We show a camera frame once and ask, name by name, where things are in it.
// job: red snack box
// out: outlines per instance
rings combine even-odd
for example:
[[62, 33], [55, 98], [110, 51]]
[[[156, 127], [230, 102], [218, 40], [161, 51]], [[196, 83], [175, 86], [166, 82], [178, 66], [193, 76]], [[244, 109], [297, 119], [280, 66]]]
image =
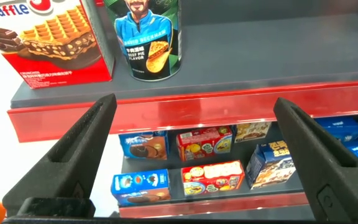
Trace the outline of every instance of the red snack box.
[[111, 80], [80, 0], [0, 0], [0, 52], [31, 88]]
[[230, 152], [232, 131], [229, 126], [203, 128], [177, 135], [180, 159], [188, 161]]
[[181, 169], [185, 196], [240, 188], [246, 176], [240, 161]]

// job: red shelf edge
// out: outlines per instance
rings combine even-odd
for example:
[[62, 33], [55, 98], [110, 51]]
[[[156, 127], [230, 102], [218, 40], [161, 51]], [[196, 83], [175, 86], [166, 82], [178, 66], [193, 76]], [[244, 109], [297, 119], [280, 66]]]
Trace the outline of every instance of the red shelf edge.
[[235, 212], [266, 208], [307, 205], [305, 193], [225, 198], [187, 203], [168, 203], [141, 207], [121, 207], [122, 218], [153, 218], [203, 213]]
[[[118, 100], [111, 134], [275, 121], [273, 105], [284, 97], [315, 117], [358, 114], [358, 82], [290, 85]], [[7, 113], [20, 142], [58, 139], [92, 105], [39, 106]]]

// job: shelf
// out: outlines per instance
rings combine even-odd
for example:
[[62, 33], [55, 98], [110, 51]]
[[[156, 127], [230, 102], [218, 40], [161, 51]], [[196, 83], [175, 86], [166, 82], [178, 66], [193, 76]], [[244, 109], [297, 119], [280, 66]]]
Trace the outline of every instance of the shelf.
[[109, 93], [119, 104], [111, 133], [274, 120], [279, 96], [315, 116], [358, 113], [358, 7], [211, 0], [205, 11], [206, 1], [183, 1], [182, 68], [168, 80], [135, 80], [119, 57], [112, 82], [21, 85], [8, 111], [20, 142], [61, 137]]
[[[168, 160], [166, 161], [124, 158], [122, 162], [121, 171], [121, 173], [123, 174], [145, 170], [168, 169], [170, 179], [170, 192], [172, 199], [157, 203], [142, 204], [142, 206], [137, 207], [120, 207], [120, 214], [122, 217], [144, 218], [162, 217], [173, 214], [194, 215], [205, 212], [214, 213], [220, 212], [222, 206], [217, 204], [218, 206], [212, 207], [212, 205], [218, 202], [221, 203], [222, 201], [225, 201], [226, 203], [231, 201], [244, 203], [245, 201], [253, 200], [252, 203], [245, 203], [246, 207], [241, 208], [241, 210], [251, 210], [257, 209], [259, 207], [275, 208], [289, 205], [308, 204], [307, 200], [302, 199], [302, 197], [304, 197], [304, 195], [302, 194], [303, 187], [297, 173], [294, 173], [291, 178], [284, 183], [262, 187], [260, 189], [250, 190], [247, 183], [243, 181], [240, 189], [238, 190], [185, 197], [183, 193], [183, 184], [180, 172], [180, 169], [182, 167], [214, 164], [218, 162], [235, 161], [239, 159], [241, 160], [245, 169], [246, 164], [248, 164], [257, 144], [282, 140], [282, 135], [277, 123], [273, 123], [265, 139], [257, 139], [253, 141], [235, 143], [233, 144], [230, 153], [220, 154], [219, 156], [208, 157], [204, 159], [182, 162], [178, 155], [175, 137], [178, 133], [183, 132], [185, 132], [185, 130], [169, 132], [168, 137], [170, 142], [170, 153], [168, 156]], [[275, 197], [285, 197], [285, 204], [282, 204], [279, 201], [279, 198]], [[208, 206], [209, 210], [197, 211], [193, 209], [194, 204], [205, 204], [206, 201], [208, 201], [208, 204], [210, 204], [210, 206]], [[227, 209], [226, 211], [228, 212], [237, 209], [239, 208], [230, 208], [230, 210]]]

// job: waffle image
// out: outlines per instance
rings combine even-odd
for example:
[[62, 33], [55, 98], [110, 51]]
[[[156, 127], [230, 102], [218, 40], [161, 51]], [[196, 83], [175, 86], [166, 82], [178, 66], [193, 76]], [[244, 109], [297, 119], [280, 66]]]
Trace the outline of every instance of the waffle image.
[[21, 39], [30, 53], [62, 60], [75, 59], [96, 46], [81, 6], [46, 20], [31, 30], [24, 30]]

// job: box lid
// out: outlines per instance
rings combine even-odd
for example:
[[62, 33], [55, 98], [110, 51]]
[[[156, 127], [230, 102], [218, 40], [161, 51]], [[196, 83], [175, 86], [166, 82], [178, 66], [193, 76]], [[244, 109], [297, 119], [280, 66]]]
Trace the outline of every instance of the box lid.
[[128, 194], [166, 187], [169, 187], [168, 170], [162, 169], [114, 175], [111, 192], [112, 194]]
[[351, 117], [316, 118], [315, 120], [330, 132], [358, 131], [358, 123]]

